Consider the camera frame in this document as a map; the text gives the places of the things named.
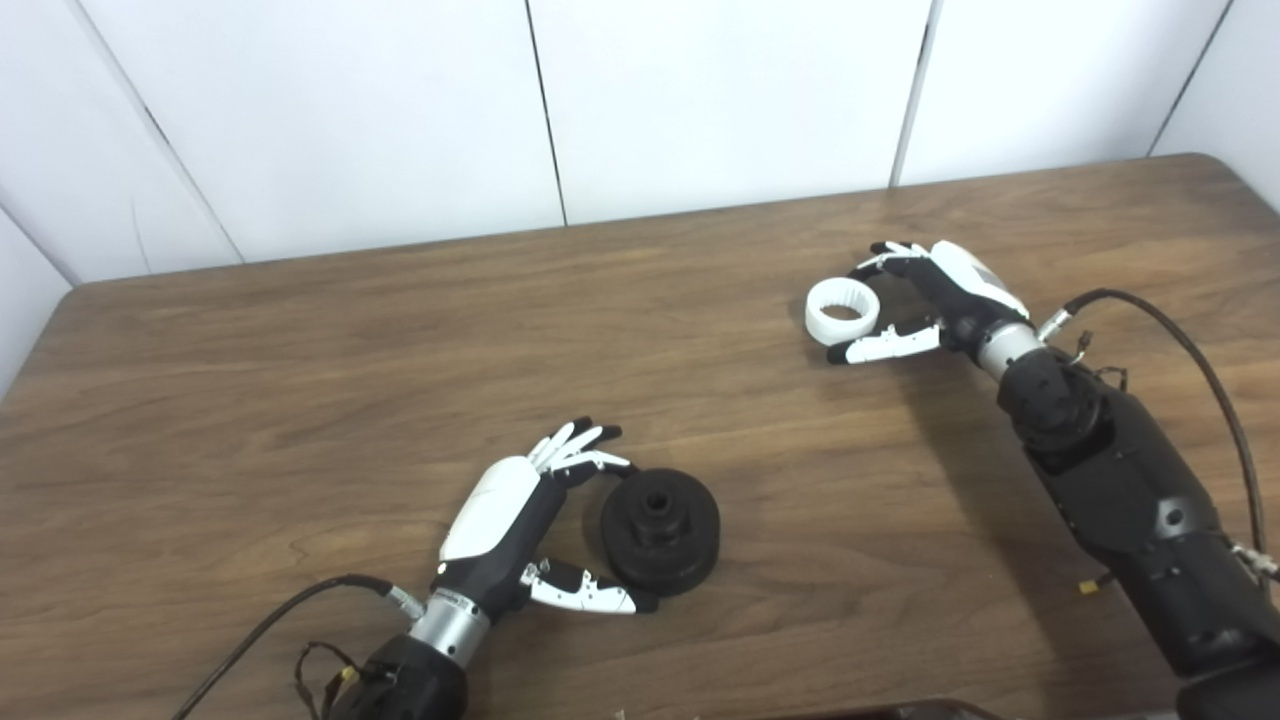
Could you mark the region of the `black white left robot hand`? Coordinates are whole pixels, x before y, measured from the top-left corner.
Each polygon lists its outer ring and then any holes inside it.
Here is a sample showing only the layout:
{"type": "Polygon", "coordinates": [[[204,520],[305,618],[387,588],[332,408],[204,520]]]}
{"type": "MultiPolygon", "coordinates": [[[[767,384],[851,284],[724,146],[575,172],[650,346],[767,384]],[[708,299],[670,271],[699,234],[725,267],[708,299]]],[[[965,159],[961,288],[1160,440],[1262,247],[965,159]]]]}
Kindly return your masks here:
{"type": "Polygon", "coordinates": [[[659,600],[649,591],[536,556],[570,491],[600,474],[637,473],[630,460],[600,448],[621,434],[617,425],[581,416],[527,454],[490,465],[447,533],[433,588],[461,597],[490,624],[530,601],[575,612],[655,612],[659,600]]]}

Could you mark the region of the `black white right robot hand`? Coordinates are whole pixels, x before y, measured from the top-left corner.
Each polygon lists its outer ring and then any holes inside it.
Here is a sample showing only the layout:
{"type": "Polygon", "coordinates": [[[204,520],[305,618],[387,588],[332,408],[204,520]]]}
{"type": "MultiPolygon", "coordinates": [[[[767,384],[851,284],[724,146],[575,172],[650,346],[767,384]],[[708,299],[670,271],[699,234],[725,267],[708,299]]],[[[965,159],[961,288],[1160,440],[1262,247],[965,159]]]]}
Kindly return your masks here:
{"type": "Polygon", "coordinates": [[[877,242],[870,252],[846,278],[860,284],[882,274],[909,281],[934,309],[934,319],[910,334],[888,325],[878,334],[835,342],[826,350],[828,364],[856,365],[946,348],[965,354],[1000,379],[1019,357],[1043,346],[1025,305],[961,246],[945,240],[931,249],[877,242]]]}

